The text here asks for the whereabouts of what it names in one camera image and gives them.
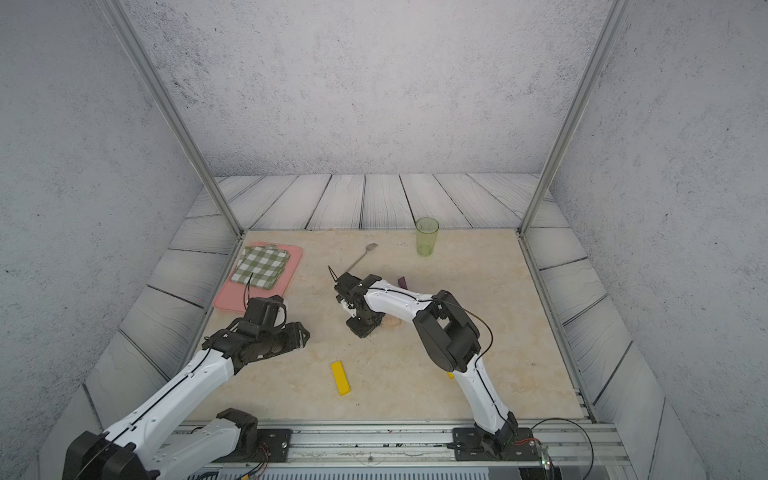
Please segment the wooden square block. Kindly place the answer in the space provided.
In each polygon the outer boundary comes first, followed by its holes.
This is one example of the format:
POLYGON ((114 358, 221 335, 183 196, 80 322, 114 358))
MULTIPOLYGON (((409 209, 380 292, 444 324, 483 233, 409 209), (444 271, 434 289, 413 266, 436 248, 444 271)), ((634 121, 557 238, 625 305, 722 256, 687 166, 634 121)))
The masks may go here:
POLYGON ((398 318, 386 316, 381 323, 381 326, 384 328, 396 328, 399 327, 402 324, 402 321, 398 318))

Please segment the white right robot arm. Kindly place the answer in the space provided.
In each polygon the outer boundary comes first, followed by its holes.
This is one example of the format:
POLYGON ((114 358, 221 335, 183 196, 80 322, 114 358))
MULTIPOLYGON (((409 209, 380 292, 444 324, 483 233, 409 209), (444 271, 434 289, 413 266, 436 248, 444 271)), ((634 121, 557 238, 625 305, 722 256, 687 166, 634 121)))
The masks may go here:
POLYGON ((420 294, 373 274, 360 279, 344 273, 334 279, 334 289, 349 314, 348 328, 360 338, 387 315, 414 326, 428 357, 454 376, 466 397, 480 436, 478 448, 502 459, 517 441, 518 422, 487 373, 477 326, 455 297, 446 290, 420 294))

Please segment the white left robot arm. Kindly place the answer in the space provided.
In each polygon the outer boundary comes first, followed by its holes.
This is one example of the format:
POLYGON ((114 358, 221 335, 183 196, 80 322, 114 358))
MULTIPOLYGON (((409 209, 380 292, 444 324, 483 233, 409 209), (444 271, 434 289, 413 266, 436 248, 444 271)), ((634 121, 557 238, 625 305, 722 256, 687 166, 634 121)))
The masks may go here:
POLYGON ((65 455, 65 479, 185 479, 219 459, 268 462, 255 416, 220 412, 181 440, 168 439, 218 387, 245 366, 306 346, 309 331, 287 319, 280 296, 250 298, 243 316, 208 337, 165 386, 102 433, 86 431, 65 455))

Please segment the metal spoon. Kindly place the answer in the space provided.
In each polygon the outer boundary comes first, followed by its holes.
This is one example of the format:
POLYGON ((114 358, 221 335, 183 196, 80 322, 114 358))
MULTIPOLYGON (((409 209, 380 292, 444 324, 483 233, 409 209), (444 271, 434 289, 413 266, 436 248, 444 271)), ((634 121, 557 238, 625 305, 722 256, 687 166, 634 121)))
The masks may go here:
POLYGON ((378 247, 377 243, 369 243, 366 245, 364 252, 354 260, 345 270, 345 273, 350 272, 358 263, 360 263, 369 253, 373 252, 378 247))

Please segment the pink cutting board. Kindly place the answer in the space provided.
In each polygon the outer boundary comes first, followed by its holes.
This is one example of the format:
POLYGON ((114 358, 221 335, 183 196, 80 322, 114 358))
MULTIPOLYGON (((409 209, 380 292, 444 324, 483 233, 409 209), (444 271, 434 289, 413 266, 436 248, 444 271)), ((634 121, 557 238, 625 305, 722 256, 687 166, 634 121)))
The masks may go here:
POLYGON ((283 296, 303 250, 292 245, 258 242, 245 246, 216 295, 216 309, 244 313, 250 298, 283 296))

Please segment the green checked cloth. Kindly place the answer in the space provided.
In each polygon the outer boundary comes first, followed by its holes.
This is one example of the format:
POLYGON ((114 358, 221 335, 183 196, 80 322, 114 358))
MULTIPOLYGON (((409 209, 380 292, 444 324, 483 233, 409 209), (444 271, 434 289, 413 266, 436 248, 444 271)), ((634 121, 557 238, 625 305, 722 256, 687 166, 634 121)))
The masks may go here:
POLYGON ((287 250, 275 245, 245 247, 230 280, 253 288, 271 290, 284 273, 290 258, 287 250))

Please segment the yellow long block left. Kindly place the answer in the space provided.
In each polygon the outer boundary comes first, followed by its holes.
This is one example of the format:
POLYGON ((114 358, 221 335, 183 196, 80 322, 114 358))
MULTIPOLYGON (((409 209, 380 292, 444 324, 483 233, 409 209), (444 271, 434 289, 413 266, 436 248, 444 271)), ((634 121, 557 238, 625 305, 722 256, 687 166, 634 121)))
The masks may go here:
POLYGON ((335 361, 330 365, 332 376, 340 396, 351 392, 351 386, 341 361, 335 361))

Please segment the green translucent plastic cup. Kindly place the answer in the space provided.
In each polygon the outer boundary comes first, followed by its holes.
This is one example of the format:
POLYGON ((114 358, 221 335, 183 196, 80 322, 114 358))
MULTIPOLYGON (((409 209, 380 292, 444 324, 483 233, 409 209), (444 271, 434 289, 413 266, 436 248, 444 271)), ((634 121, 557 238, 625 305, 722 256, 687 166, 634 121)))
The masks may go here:
POLYGON ((430 256, 435 248, 440 230, 439 222, 431 217, 422 217, 415 222, 416 251, 420 256, 430 256))

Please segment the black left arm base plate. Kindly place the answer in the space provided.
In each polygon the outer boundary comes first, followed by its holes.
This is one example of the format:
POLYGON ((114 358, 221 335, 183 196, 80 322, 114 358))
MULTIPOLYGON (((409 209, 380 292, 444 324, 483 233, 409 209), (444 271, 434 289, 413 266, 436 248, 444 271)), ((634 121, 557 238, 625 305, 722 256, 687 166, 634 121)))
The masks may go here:
POLYGON ((285 463, 292 433, 291 429, 250 429, 241 433, 235 449, 216 463, 285 463))

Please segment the left aluminium frame post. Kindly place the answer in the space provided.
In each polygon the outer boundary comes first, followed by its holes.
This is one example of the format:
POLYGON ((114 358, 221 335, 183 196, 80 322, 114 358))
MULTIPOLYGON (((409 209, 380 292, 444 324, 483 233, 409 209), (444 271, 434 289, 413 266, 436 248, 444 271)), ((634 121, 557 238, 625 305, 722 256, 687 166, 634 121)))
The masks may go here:
POLYGON ((117 0, 101 0, 98 1, 98 4, 115 32, 123 50, 151 94, 169 129, 181 146, 187 160, 210 195, 214 205, 224 216, 234 235, 241 239, 244 236, 244 228, 236 219, 229 206, 229 202, 226 200, 221 188, 204 161, 200 149, 192 138, 178 108, 149 58, 121 2, 117 0))

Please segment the aluminium frame post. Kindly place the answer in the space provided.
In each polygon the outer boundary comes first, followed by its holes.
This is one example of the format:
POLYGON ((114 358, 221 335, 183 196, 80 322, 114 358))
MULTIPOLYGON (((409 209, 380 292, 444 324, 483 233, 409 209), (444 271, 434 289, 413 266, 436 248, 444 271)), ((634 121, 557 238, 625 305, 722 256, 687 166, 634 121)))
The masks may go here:
POLYGON ((98 1, 98 4, 115 32, 123 50, 151 94, 169 129, 181 146, 187 160, 210 195, 214 205, 224 216, 234 235, 241 239, 244 236, 244 228, 236 219, 229 206, 229 202, 226 200, 221 188, 204 161, 200 149, 192 138, 178 108, 149 58, 121 2, 117 0, 101 0, 98 1))
POLYGON ((631 5, 632 1, 630 0, 615 0, 611 4, 608 16, 587 62, 555 143, 544 163, 531 201, 526 209, 521 226, 518 229, 518 236, 520 238, 524 238, 527 232, 533 227, 533 222, 544 202, 546 192, 550 188, 565 157, 567 148, 589 103, 591 93, 599 81, 600 75, 607 63, 611 49, 621 31, 624 21, 626 20, 631 5))

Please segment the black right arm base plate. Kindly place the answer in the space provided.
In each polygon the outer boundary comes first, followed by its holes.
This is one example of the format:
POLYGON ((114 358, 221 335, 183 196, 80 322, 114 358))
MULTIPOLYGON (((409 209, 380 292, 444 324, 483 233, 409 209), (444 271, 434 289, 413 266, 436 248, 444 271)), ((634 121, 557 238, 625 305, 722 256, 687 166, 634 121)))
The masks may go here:
POLYGON ((457 461, 517 461, 537 462, 541 454, 530 429, 502 429, 490 434, 481 428, 466 427, 452 430, 447 447, 454 451, 457 461))

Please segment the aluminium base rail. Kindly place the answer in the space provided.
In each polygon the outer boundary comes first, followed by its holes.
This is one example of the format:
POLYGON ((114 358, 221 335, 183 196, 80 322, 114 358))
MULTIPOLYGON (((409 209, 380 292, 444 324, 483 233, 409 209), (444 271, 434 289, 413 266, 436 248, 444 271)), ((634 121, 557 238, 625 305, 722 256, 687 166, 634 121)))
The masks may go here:
POLYGON ((633 479, 611 424, 523 420, 537 462, 457 461, 447 445, 470 421, 264 421, 293 431, 285 463, 212 463, 195 479, 633 479))

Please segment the right aluminium frame post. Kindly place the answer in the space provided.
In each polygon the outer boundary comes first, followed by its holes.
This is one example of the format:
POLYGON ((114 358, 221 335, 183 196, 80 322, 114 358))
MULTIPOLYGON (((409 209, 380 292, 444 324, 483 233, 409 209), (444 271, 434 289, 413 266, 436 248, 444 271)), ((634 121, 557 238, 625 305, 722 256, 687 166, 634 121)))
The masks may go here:
POLYGON ((631 5, 632 1, 630 0, 615 0, 611 4, 608 16, 587 62, 555 143, 544 163, 531 201, 526 209, 521 226, 518 229, 518 236, 520 238, 524 238, 527 232, 533 227, 533 222, 544 202, 546 192, 550 188, 565 157, 567 148, 589 103, 591 93, 599 81, 600 75, 607 63, 611 49, 621 31, 624 21, 626 20, 631 5))

